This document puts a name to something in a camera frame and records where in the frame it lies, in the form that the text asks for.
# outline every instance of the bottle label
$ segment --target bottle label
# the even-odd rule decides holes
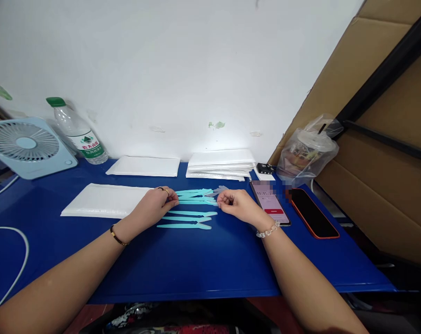
[[[97,140],[96,135],[92,131],[81,136],[68,136],[68,138],[82,152],[85,158],[96,158],[104,153],[104,148],[100,145],[99,140]]]

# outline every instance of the black metal frame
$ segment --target black metal frame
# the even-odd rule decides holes
[[[365,126],[359,125],[357,123],[354,123],[352,121],[344,121],[343,126],[346,128],[351,128],[355,131],[358,131],[370,138],[373,138],[377,141],[380,141],[382,144],[386,144],[388,146],[391,146],[395,149],[398,149],[399,151],[402,151],[408,155],[411,155],[412,157],[418,158],[421,160],[421,149],[417,148],[413,145],[404,143],[403,141],[400,141],[398,139],[392,138],[390,136],[384,135],[383,133],[374,131],[370,128],[367,128]]]
[[[396,148],[410,156],[421,159],[421,149],[361,126],[355,121],[401,76],[421,55],[421,17],[411,27],[399,44],[363,84],[359,91],[342,109],[337,120],[346,128]]]

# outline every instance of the fan grille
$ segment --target fan grille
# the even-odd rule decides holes
[[[30,138],[35,147],[24,148],[17,139]],[[29,123],[4,122],[0,124],[0,154],[19,161],[40,161],[53,157],[59,143],[48,131]]]

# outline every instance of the small black box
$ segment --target small black box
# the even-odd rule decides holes
[[[257,164],[257,169],[260,174],[272,174],[274,172],[274,168],[269,164]]]

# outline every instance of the ring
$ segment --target ring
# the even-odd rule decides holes
[[[166,192],[167,192],[167,196],[170,196],[170,193],[168,192],[168,190],[167,190],[167,189],[164,189],[164,188],[162,188],[162,187],[158,187],[158,189],[161,189],[161,190],[163,190],[163,191],[166,191]]]

